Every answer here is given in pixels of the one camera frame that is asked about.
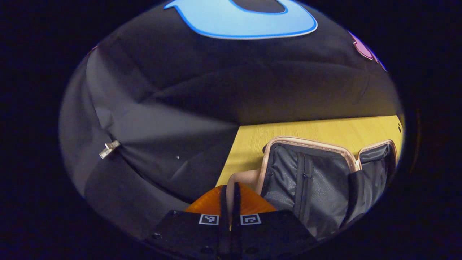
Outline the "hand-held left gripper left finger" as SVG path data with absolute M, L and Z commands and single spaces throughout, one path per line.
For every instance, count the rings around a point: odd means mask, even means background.
M 168 211 L 145 244 L 175 260 L 221 260 L 231 252 L 226 185 L 213 188 L 188 208 Z

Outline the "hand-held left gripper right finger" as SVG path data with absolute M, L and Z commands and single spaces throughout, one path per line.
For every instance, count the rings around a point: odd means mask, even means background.
M 232 203 L 231 255 L 238 260 L 290 260 L 312 249 L 317 240 L 288 210 L 246 213 L 245 195 L 253 191 L 236 183 Z

